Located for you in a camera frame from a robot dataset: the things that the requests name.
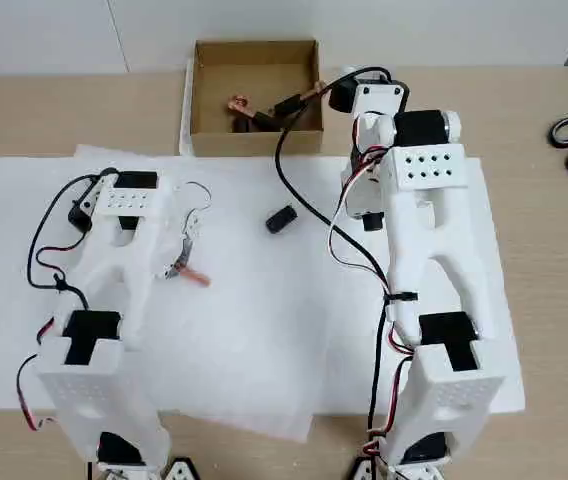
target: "white plastic part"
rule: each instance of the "white plastic part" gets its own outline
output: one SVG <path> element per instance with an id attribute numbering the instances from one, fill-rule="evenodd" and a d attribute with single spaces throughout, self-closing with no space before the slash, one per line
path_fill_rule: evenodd
<path id="1" fill-rule="evenodd" d="M 37 373 L 53 400 L 58 423 L 84 460 L 98 460 L 100 435 L 110 432 L 139 451 L 145 465 L 133 470 L 152 473 L 166 464 L 170 438 L 148 399 L 147 379 L 138 369 L 142 364 L 139 332 L 157 273 L 154 260 L 163 233 L 169 231 L 175 190 L 167 176 L 158 176 L 156 189 L 115 188 L 116 178 L 107 176 L 89 195 L 97 201 L 92 228 L 67 281 L 89 300 L 104 286 L 124 282 L 129 302 L 118 308 L 122 317 L 119 339 L 98 339 L 88 365 L 66 365 L 71 339 L 61 335 L 72 312 L 82 306 L 75 294 L 63 292 L 52 334 L 45 336 L 40 348 Z M 139 217 L 126 244 L 118 241 L 122 233 L 119 216 Z"/>
<path id="2" fill-rule="evenodd" d="M 355 141 L 360 152 L 365 152 L 373 145 L 393 144 L 396 134 L 393 118 L 400 109 L 403 94 L 404 89 L 397 85 L 367 84 L 357 87 L 352 113 L 358 122 Z M 342 184 L 352 172 L 352 165 L 349 164 L 342 172 Z M 379 213 L 382 208 L 378 172 L 375 169 L 364 174 L 353 185 L 346 201 L 346 212 L 352 218 L 361 218 L 367 213 Z"/>
<path id="3" fill-rule="evenodd" d="M 443 153 L 441 146 L 424 147 L 424 151 Z M 471 318 L 480 338 L 495 338 L 495 325 L 488 294 L 488 279 L 480 261 L 471 225 L 468 189 L 465 185 L 461 145 L 450 145 L 446 151 L 455 152 L 454 163 L 459 178 L 452 185 L 436 186 L 437 180 L 427 178 L 423 188 L 431 189 L 435 225 L 425 225 L 418 212 L 416 190 L 403 177 L 404 154 L 395 148 L 382 160 L 380 184 L 384 208 L 386 233 L 390 250 L 388 277 L 395 292 L 417 292 L 429 260 L 438 262 L 460 295 L 462 310 Z M 395 321 L 402 338 L 412 345 L 420 343 L 418 302 L 394 302 L 389 318 Z"/>
<path id="4" fill-rule="evenodd" d="M 388 167 L 395 175 L 397 189 L 429 190 L 463 187 L 466 179 L 466 155 L 459 143 L 394 147 Z"/>
<path id="5" fill-rule="evenodd" d="M 195 472 L 187 462 L 176 460 L 164 480 L 196 480 Z"/>
<path id="6" fill-rule="evenodd" d="M 351 176 L 350 166 L 342 171 L 342 185 Z M 361 218 L 367 213 L 382 211 L 382 191 L 377 169 L 367 172 L 351 188 L 346 200 L 346 213 L 351 218 Z"/>
<path id="7" fill-rule="evenodd" d="M 116 175 L 106 177 L 93 212 L 93 227 L 86 240 L 82 257 L 67 276 L 67 282 L 87 297 L 104 286 L 123 281 L 130 295 L 122 308 L 120 338 L 130 348 L 140 344 L 139 331 L 151 284 L 156 277 L 154 255 L 160 236 L 171 218 L 174 205 L 173 185 L 169 177 L 160 176 L 155 190 L 114 188 Z M 137 216 L 138 225 L 127 245 L 117 244 L 121 232 L 118 216 Z M 78 297 L 63 292 L 55 310 L 55 331 L 61 335 L 70 314 L 81 308 Z"/>
<path id="8" fill-rule="evenodd" d="M 128 351 L 119 340 L 100 339 L 88 365 L 66 365 L 70 344 L 67 337 L 45 336 L 36 368 L 55 404 L 59 425 L 82 459 L 97 462 L 100 435 L 110 432 L 139 450 L 146 464 L 142 470 L 162 468 L 170 438 L 138 370 L 142 353 Z"/>
<path id="9" fill-rule="evenodd" d="M 390 115 L 379 115 L 372 112 L 364 112 L 355 120 L 357 122 L 357 148 L 360 152 L 365 152 L 373 145 L 389 146 L 395 140 L 395 120 Z"/>
<path id="10" fill-rule="evenodd" d="M 362 459 L 360 463 L 357 465 L 357 470 L 351 475 L 349 480 L 371 480 L 373 478 L 373 474 L 371 472 L 371 462 L 370 459 Z"/>
<path id="11" fill-rule="evenodd" d="M 505 372 L 495 341 L 472 341 L 471 350 L 477 370 L 456 372 L 444 345 L 415 348 L 391 434 L 380 439 L 380 454 L 389 465 L 400 465 L 409 447 L 436 432 L 445 433 L 448 455 L 410 468 L 447 463 L 475 442 Z"/>
<path id="12" fill-rule="evenodd" d="M 351 113 L 353 118 L 369 111 L 394 116 L 399 112 L 403 98 L 404 88 L 400 85 L 360 84 L 355 90 Z"/>
<path id="13" fill-rule="evenodd" d="M 160 480 L 160 476 L 152 472 L 140 470 L 109 468 L 106 480 Z"/>
<path id="14" fill-rule="evenodd" d="M 376 110 L 362 97 L 365 95 L 358 90 L 358 112 Z M 393 99 L 387 101 L 387 108 L 395 108 Z M 508 362 L 500 358 L 487 273 L 471 225 L 466 155 L 464 147 L 456 143 L 461 123 L 455 112 L 443 116 L 452 143 L 392 147 L 377 168 L 374 178 L 379 185 L 362 181 L 357 195 L 347 200 L 347 212 L 355 216 L 380 208 L 376 195 L 381 190 L 390 251 L 389 285 L 394 293 L 418 295 L 417 301 L 395 301 L 388 307 L 387 318 L 394 322 L 402 340 L 414 346 L 415 354 L 392 429 L 380 439 L 381 457 L 390 467 L 397 467 L 416 442 L 444 433 L 447 453 L 442 458 L 402 465 L 415 473 L 409 478 L 416 480 L 438 478 L 439 472 L 429 468 L 447 463 L 473 444 L 508 373 Z M 365 116 L 358 124 L 358 141 L 374 143 L 387 135 L 379 130 L 383 125 L 379 119 L 373 122 Z M 423 221 L 419 211 L 425 199 L 433 207 L 432 225 Z M 477 369 L 454 371 L 444 345 L 420 345 L 420 285 L 430 260 L 438 262 L 447 274 L 460 296 L 461 310 L 471 319 L 479 338 L 470 342 Z"/>
<path id="15" fill-rule="evenodd" d="M 444 480 L 440 471 L 430 465 L 421 468 L 400 468 L 398 471 L 408 480 Z M 392 471 L 389 473 L 388 478 L 391 480 L 403 480 L 402 477 L 394 474 Z"/>

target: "wooden table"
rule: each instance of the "wooden table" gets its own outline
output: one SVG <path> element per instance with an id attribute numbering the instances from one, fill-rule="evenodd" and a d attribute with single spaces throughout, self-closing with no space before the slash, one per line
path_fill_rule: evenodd
<path id="1" fill-rule="evenodd" d="M 545 143 L 568 114 L 568 68 L 406 68 L 409 108 L 456 110 L 482 157 L 518 339 L 527 410 L 495 417 L 449 479 L 568 479 L 568 173 Z M 71 155 L 77 143 L 172 154 L 182 74 L 0 78 L 0 155 Z M 349 120 L 326 114 L 324 151 L 345 154 Z M 175 454 L 204 479 L 340 479 L 362 417 L 318 417 L 298 445 L 164 415 Z M 68 479 L 84 465 L 57 428 L 32 434 L 0 412 L 0 479 Z"/>

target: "cardboard box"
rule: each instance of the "cardboard box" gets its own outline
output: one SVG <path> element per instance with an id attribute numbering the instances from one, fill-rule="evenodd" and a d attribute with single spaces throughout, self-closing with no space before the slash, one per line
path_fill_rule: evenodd
<path id="1" fill-rule="evenodd" d="M 193 67 L 191 138 L 197 156 L 273 155 L 280 132 L 233 133 L 227 103 L 249 98 L 251 108 L 268 109 L 319 80 L 314 40 L 197 42 Z M 287 137 L 284 153 L 317 153 L 324 130 L 321 102 L 313 102 Z"/>

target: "white wall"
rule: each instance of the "white wall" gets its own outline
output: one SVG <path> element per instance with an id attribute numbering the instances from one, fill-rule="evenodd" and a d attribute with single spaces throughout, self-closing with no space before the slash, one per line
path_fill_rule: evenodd
<path id="1" fill-rule="evenodd" d="M 110 0 L 110 7 L 117 30 L 107 0 L 0 0 L 0 73 L 174 70 L 197 38 L 312 36 L 324 66 L 547 65 L 568 56 L 568 0 Z"/>
<path id="2" fill-rule="evenodd" d="M 0 0 L 0 74 L 125 71 L 104 0 Z"/>

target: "small black component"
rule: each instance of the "small black component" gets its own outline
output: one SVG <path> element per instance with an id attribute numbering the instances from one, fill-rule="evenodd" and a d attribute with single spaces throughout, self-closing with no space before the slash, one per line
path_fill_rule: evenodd
<path id="1" fill-rule="evenodd" d="M 120 172 L 114 188 L 157 188 L 157 172 Z"/>
<path id="2" fill-rule="evenodd" d="M 389 295 L 389 300 L 392 302 L 417 302 L 417 292 L 399 292 Z"/>
<path id="3" fill-rule="evenodd" d="M 88 365 L 98 338 L 118 340 L 120 314 L 95 310 L 75 310 L 62 333 L 71 339 L 65 365 Z"/>
<path id="4" fill-rule="evenodd" d="M 421 463 L 444 458 L 448 454 L 446 435 L 437 432 L 427 435 L 411 445 L 402 458 L 402 465 L 407 463 Z"/>
<path id="5" fill-rule="evenodd" d="M 395 114 L 396 147 L 448 143 L 444 116 L 439 110 L 418 110 Z"/>
<path id="6" fill-rule="evenodd" d="M 137 448 L 111 432 L 102 432 L 100 435 L 97 459 L 111 465 L 145 465 Z"/>
<path id="7" fill-rule="evenodd" d="M 135 230 L 140 217 L 118 217 L 122 230 Z"/>
<path id="8" fill-rule="evenodd" d="M 68 221 L 81 233 L 86 233 L 93 227 L 91 217 L 80 208 L 79 201 L 73 201 L 73 206 L 68 212 Z"/>
<path id="9" fill-rule="evenodd" d="M 301 94 L 293 95 L 288 97 L 286 100 L 282 100 L 280 103 L 273 107 L 273 114 L 276 118 L 284 118 L 297 112 L 304 106 L 304 100 L 302 100 Z"/>
<path id="10" fill-rule="evenodd" d="M 443 343 L 453 371 L 477 370 L 470 342 L 477 333 L 466 312 L 445 312 L 420 315 L 422 345 Z"/>
<path id="11" fill-rule="evenodd" d="M 279 120 L 276 120 L 263 112 L 255 112 L 255 116 L 251 119 L 251 121 L 258 130 L 263 132 L 279 132 L 282 129 L 282 125 Z"/>
<path id="12" fill-rule="evenodd" d="M 266 220 L 266 228 L 271 233 L 278 233 L 296 218 L 297 212 L 295 211 L 295 209 L 290 205 L 287 205 L 275 215 Z"/>
<path id="13" fill-rule="evenodd" d="M 233 133 L 248 133 L 250 130 L 250 123 L 248 118 L 243 115 L 236 115 L 231 123 L 231 130 Z"/>
<path id="14" fill-rule="evenodd" d="M 335 85 L 328 99 L 329 107 L 338 112 L 351 113 L 353 103 L 355 102 L 357 85 L 358 82 L 354 78 L 349 78 Z"/>
<path id="15" fill-rule="evenodd" d="M 362 215 L 362 223 L 364 224 L 365 232 L 375 232 L 381 230 L 384 227 L 382 219 L 384 218 L 384 213 L 367 213 Z"/>

